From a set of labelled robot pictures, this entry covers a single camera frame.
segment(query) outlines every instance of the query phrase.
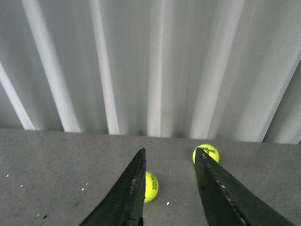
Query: yellow tennis ball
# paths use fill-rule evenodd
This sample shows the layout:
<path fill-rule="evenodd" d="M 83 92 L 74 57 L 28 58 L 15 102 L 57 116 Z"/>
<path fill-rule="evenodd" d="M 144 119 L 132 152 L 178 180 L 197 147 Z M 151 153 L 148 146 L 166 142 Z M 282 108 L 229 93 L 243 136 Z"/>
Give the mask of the yellow tennis ball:
<path fill-rule="evenodd" d="M 204 152 L 206 152 L 217 163 L 220 161 L 220 154 L 218 153 L 218 150 L 214 146 L 209 145 L 209 144 L 202 144 L 200 146 L 197 146 L 193 151 L 192 160 L 193 160 L 194 164 L 196 163 L 196 151 L 197 151 L 198 147 L 202 148 L 204 150 Z"/>
<path fill-rule="evenodd" d="M 145 180 L 144 202 L 150 202 L 158 193 L 159 182 L 158 179 L 148 171 L 145 172 Z"/>

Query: floor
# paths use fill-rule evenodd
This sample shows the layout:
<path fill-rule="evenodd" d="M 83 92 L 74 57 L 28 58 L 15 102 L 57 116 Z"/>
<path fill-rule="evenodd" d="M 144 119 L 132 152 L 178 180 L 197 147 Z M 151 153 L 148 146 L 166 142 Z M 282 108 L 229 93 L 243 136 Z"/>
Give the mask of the floor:
<path fill-rule="evenodd" d="M 145 226 L 206 226 L 192 152 L 202 143 L 251 192 L 301 222 L 301 145 L 0 129 L 0 225 L 79 225 L 136 152 L 159 192 L 144 204 Z"/>

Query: white corrugated panel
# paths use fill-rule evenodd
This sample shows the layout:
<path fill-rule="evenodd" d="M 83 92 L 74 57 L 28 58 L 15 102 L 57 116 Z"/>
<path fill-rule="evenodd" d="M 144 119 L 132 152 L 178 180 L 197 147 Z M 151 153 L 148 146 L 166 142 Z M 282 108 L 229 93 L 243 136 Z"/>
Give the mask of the white corrugated panel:
<path fill-rule="evenodd" d="M 301 140 L 301 2 L 12 0 L 0 127 Z"/>

